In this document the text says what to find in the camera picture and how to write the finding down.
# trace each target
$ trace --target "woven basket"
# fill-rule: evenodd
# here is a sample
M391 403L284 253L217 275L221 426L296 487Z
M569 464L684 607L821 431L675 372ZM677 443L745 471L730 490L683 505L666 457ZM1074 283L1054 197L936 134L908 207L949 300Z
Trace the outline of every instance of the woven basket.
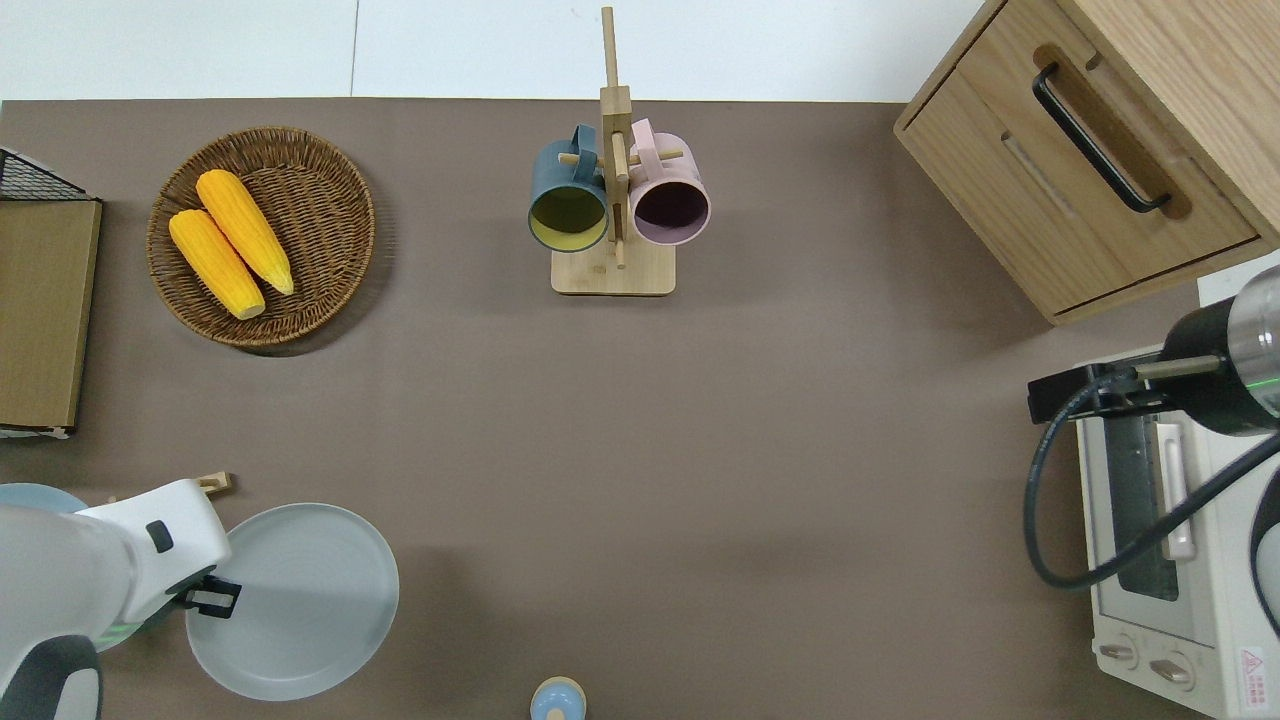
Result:
M294 293L259 282L266 310L237 320L205 288L169 237L169 218L200 208L196 178L239 176L289 259ZM236 347L298 340L351 300L374 251L374 204L356 165L328 141L297 128L234 132L192 155L160 190L147 225L151 279L169 310L196 333Z

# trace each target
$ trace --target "drawer handle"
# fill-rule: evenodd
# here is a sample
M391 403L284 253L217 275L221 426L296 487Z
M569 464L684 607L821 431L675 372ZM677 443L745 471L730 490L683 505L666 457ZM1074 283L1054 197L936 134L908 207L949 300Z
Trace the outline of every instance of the drawer handle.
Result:
M1138 195L1138 191L1129 184L1129 181L1120 174L1115 164L1102 152L1097 142L1089 137L1089 133L1084 132L1080 123L1071 117L1071 113L1062 105L1062 102L1053 95L1053 91L1048 87L1048 78L1057 70L1057 63L1050 63L1038 76L1036 76L1036 82L1032 83L1032 94L1036 95L1036 100L1039 101L1048 117L1053 118L1057 127L1062 129L1068 140L1075 145L1076 150L1084 155L1084 159L1093 165L1093 169L1102 176L1102 179L1111 187L1111 190L1120 197L1120 201L1125 204L1126 208L1134 213L1149 213L1156 208L1160 208L1165 202L1169 202L1170 195L1166 192L1155 200L1147 200Z

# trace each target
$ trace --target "plate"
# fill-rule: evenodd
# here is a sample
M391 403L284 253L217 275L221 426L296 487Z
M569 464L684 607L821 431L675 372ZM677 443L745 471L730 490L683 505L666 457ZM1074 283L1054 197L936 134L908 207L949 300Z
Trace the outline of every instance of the plate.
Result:
M169 236L169 218L201 208L196 179L214 168L244 182L293 274L288 296L255 277L266 310L248 320L218 302ZM164 304L196 333L246 348L283 345L329 322L356 292L372 250L374 204L364 176L334 145L298 128L250 128L206 145L165 182L147 224L147 265Z
M242 585L227 620L187 611L200 666L253 700L298 700L342 683L374 656L399 602L396 557L364 518L323 503L274 507L229 533L214 570Z
M0 505L35 507L50 512L79 512L88 505L74 495L38 483L0 484Z

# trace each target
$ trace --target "pink mug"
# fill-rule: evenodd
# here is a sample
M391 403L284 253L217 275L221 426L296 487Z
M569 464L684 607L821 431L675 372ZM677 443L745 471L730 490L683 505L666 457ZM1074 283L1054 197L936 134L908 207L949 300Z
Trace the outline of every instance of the pink mug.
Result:
M640 237L657 245L682 245L698 237L710 218L710 200L689 145L669 132L653 132L649 119L631 124L631 218ZM663 160L659 154L678 150Z

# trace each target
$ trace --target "warning label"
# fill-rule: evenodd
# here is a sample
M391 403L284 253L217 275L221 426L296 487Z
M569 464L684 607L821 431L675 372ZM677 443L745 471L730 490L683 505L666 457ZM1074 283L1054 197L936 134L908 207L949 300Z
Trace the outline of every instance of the warning label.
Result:
M1261 647L1240 648L1240 702L1248 710L1267 710L1267 669Z

